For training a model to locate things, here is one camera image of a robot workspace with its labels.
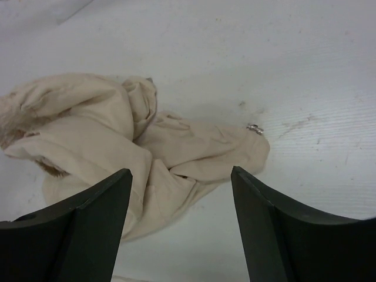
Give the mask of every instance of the small metal hook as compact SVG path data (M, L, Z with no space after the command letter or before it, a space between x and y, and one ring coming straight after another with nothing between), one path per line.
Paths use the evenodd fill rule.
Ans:
M258 135L262 135L264 133L264 129L260 128L258 125L251 125L250 123L247 125L247 129L255 131Z

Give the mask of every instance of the garment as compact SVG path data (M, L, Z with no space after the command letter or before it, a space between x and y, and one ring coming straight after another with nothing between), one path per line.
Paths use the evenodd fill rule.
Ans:
M121 85L91 74L48 76L0 98L0 146L47 172L47 204L130 169L123 239L167 225L233 166L253 174L264 167L269 144L255 132L155 114L156 88L147 79Z

